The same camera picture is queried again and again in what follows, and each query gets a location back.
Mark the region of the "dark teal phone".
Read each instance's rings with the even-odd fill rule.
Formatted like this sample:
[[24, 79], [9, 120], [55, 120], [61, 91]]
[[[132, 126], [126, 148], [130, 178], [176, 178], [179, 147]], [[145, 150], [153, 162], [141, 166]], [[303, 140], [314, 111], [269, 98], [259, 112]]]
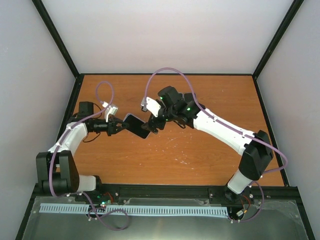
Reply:
[[196, 98], [196, 95], [192, 94], [191, 92], [186, 92], [183, 94], [183, 99], [186, 103], [194, 102]]

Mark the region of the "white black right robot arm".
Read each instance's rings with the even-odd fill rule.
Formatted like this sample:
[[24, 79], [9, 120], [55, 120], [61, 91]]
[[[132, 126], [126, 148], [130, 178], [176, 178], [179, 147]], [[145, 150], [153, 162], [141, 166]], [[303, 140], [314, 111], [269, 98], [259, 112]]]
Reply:
[[158, 92], [158, 97], [145, 96], [141, 101], [141, 110], [151, 113], [143, 129], [157, 134], [167, 122], [175, 122], [181, 128], [188, 126], [202, 131], [231, 147], [241, 159], [224, 188], [224, 197], [230, 203], [238, 201], [245, 188], [261, 178], [273, 159], [268, 134], [242, 129], [218, 117], [198, 103], [191, 92], [179, 93], [167, 86]]

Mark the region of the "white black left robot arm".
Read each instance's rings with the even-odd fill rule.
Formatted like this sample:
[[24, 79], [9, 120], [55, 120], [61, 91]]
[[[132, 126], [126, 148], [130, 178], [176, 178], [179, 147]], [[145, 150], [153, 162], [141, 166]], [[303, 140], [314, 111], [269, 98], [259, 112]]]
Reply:
[[95, 202], [103, 198], [100, 177], [79, 174], [75, 153], [89, 133], [112, 136], [128, 129], [129, 124], [116, 117], [118, 108], [114, 104], [104, 102], [97, 113], [94, 107], [93, 102], [80, 102], [78, 112], [69, 118], [54, 146], [37, 154], [35, 161], [40, 192], [53, 196], [86, 192]]

